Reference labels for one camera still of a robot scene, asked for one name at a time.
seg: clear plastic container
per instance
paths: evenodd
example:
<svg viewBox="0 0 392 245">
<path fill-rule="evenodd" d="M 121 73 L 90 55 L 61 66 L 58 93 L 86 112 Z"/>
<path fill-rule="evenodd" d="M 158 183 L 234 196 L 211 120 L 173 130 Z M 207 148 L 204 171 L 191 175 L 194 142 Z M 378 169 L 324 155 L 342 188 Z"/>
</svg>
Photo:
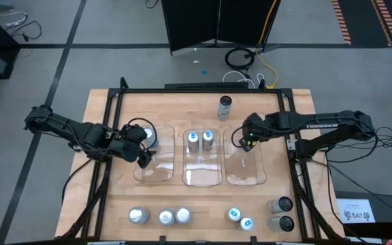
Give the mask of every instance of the clear plastic container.
<svg viewBox="0 0 392 245">
<path fill-rule="evenodd" d="M 212 132 L 212 146 L 203 146 L 203 134 Z M 189 134 L 195 132 L 199 138 L 195 145 L 189 147 Z M 220 149 L 220 133 L 216 129 L 189 129 L 184 132 L 184 172 L 182 180 L 189 186 L 214 186 L 222 182 L 222 164 Z"/>
<path fill-rule="evenodd" d="M 231 135 L 235 129 L 227 129 L 223 132 L 223 147 L 225 150 L 226 179 L 232 185 L 255 185 L 263 184 L 267 180 L 264 172 L 263 155 L 261 146 L 257 145 L 245 152 L 242 148 L 235 147 L 231 142 Z M 234 135 L 234 143 L 243 137 L 242 130 Z"/>
<path fill-rule="evenodd" d="M 174 159 L 175 159 L 175 130 L 169 125 L 157 126 L 157 144 L 151 148 L 151 151 L 157 153 L 152 156 L 151 162 L 145 169 L 140 168 L 138 164 L 135 165 L 134 178 L 139 181 L 147 182 L 161 182 L 168 181 L 172 178 L 174 173 Z M 151 142 L 144 140 L 143 145 L 149 147 Z"/>
</svg>

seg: metal can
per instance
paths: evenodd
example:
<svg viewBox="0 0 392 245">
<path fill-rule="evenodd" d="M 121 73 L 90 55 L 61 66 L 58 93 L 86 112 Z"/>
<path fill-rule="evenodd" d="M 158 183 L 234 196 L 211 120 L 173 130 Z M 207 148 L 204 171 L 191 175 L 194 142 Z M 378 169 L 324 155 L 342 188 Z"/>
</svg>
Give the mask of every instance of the metal can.
<svg viewBox="0 0 392 245">
<path fill-rule="evenodd" d="M 128 217 L 129 222 L 136 225 L 141 225 L 148 222 L 149 210 L 142 207 L 134 207 L 129 211 Z"/>
<path fill-rule="evenodd" d="M 169 226 L 175 223 L 175 214 L 172 210 L 163 210 L 158 217 L 160 224 Z"/>
<path fill-rule="evenodd" d="M 149 147 L 155 141 L 155 134 L 154 134 L 154 131 L 150 127 L 144 128 L 144 131 L 145 131 L 145 133 L 147 135 L 146 139 L 144 140 L 145 147 Z M 157 146 L 158 146 L 158 138 L 157 138 L 157 141 L 155 142 L 155 144 L 152 147 L 156 148 Z"/>
<path fill-rule="evenodd" d="M 229 111 L 231 110 L 232 99 L 229 96 L 222 96 L 218 105 L 218 119 L 228 120 Z"/>
<path fill-rule="evenodd" d="M 191 211 L 188 208 L 178 208 L 175 213 L 175 220 L 180 224 L 187 224 L 191 220 Z"/>
<path fill-rule="evenodd" d="M 248 217 L 243 217 L 238 223 L 237 227 L 242 231 L 250 231 L 253 229 L 253 220 Z"/>
<path fill-rule="evenodd" d="M 230 208 L 226 212 L 226 217 L 228 220 L 232 222 L 239 222 L 240 219 L 242 218 L 242 213 L 238 208 Z"/>
<path fill-rule="evenodd" d="M 190 152 L 199 152 L 199 136 L 196 132 L 192 131 L 187 137 Z"/>
<path fill-rule="evenodd" d="M 277 216 L 269 219 L 269 228 L 272 231 L 290 232 L 294 229 L 294 221 L 288 216 Z"/>
<path fill-rule="evenodd" d="M 214 143 L 214 135 L 211 131 L 207 130 L 202 136 L 202 149 L 211 150 Z"/>
<path fill-rule="evenodd" d="M 288 212 L 293 208 L 293 202 L 288 197 L 279 197 L 267 202 L 267 209 L 272 213 Z"/>
</svg>

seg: wooden table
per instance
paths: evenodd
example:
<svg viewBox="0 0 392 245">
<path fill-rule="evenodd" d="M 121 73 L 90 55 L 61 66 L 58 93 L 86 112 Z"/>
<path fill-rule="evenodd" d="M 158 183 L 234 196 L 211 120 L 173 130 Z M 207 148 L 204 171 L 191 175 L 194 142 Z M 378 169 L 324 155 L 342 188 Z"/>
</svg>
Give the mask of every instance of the wooden table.
<svg viewBox="0 0 392 245">
<path fill-rule="evenodd" d="M 101 123 L 107 99 L 107 90 L 92 90 L 88 98 L 84 121 Z M 293 90 L 297 112 L 314 114 L 314 105 L 309 90 Z M 284 138 L 270 140 L 261 145 L 263 165 L 267 175 L 264 184 L 254 186 L 231 186 L 222 168 L 223 181 L 218 186 L 196 187 L 186 186 L 182 181 L 183 139 L 187 129 L 218 129 L 221 134 L 226 129 L 239 127 L 252 112 L 263 116 L 279 111 L 276 95 L 269 94 L 230 94 L 233 105 L 229 120 L 217 119 L 218 101 L 224 94 L 178 94 L 178 93 L 146 93 L 124 94 L 119 128 L 128 120 L 144 117 L 156 125 L 170 125 L 175 130 L 175 162 L 173 177 L 168 182 L 139 182 L 133 177 L 137 163 L 126 163 L 115 158 L 112 163 L 110 186 L 101 231 L 102 240 L 158 240 L 166 235 L 168 241 L 249 241 L 252 235 L 258 241 L 301 241 L 297 212 L 294 207 L 287 213 L 294 221 L 295 228 L 290 233 L 273 232 L 267 227 L 267 220 L 273 216 L 266 209 L 268 201 L 279 196 L 288 196 L 294 202 L 293 187 L 287 159 Z M 112 106 L 110 126 L 114 114 L 116 100 Z M 320 134 L 319 130 L 301 131 L 304 139 L 312 139 Z M 324 162 L 324 154 L 314 156 L 317 161 Z M 77 169 L 86 157 L 76 153 L 72 171 Z M 65 201 L 56 229 L 56 235 L 65 233 L 86 206 L 88 190 L 91 183 L 93 164 L 77 173 L 69 183 Z M 327 193 L 330 181 L 332 199 L 335 199 L 331 180 L 327 179 L 327 170 L 321 165 L 308 164 L 312 191 L 316 207 L 326 221 L 340 235 L 344 235 L 341 224 L 331 213 Z M 145 225 L 133 225 L 129 222 L 128 213 L 132 207 L 144 206 L 150 210 L 151 219 Z M 187 225 L 164 227 L 158 223 L 158 214 L 163 208 L 186 206 L 193 211 L 193 220 Z M 252 231 L 243 232 L 234 227 L 225 218 L 230 207 L 239 207 L 242 212 L 253 218 L 255 227 Z M 336 202 L 333 206 L 338 212 Z M 304 205 L 304 213 L 308 228 L 308 236 L 312 237 L 310 216 Z M 96 221 L 97 211 L 92 214 L 90 234 Z"/>
</svg>

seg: white paper label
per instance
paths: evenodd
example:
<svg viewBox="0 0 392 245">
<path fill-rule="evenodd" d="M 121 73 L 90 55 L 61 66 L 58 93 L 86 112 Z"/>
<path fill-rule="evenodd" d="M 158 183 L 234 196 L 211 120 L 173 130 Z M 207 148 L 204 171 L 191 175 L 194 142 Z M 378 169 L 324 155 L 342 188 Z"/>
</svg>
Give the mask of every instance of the white paper label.
<svg viewBox="0 0 392 245">
<path fill-rule="evenodd" d="M 337 199 L 337 203 L 344 224 L 375 223 L 368 199 Z"/>
</svg>

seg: black partition panel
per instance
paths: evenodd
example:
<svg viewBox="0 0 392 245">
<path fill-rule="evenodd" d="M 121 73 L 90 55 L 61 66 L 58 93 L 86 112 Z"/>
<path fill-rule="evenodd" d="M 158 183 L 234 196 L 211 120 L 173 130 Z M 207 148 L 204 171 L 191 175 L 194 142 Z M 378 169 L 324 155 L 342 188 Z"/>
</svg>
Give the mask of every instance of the black partition panel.
<svg viewBox="0 0 392 245">
<path fill-rule="evenodd" d="M 216 38 L 219 0 L 161 0 L 170 50 Z"/>
<path fill-rule="evenodd" d="M 256 46 L 260 37 L 265 43 L 267 32 L 273 23 L 280 0 L 222 0 L 218 39 L 237 44 Z M 273 6 L 267 27 L 265 20 Z"/>
</svg>

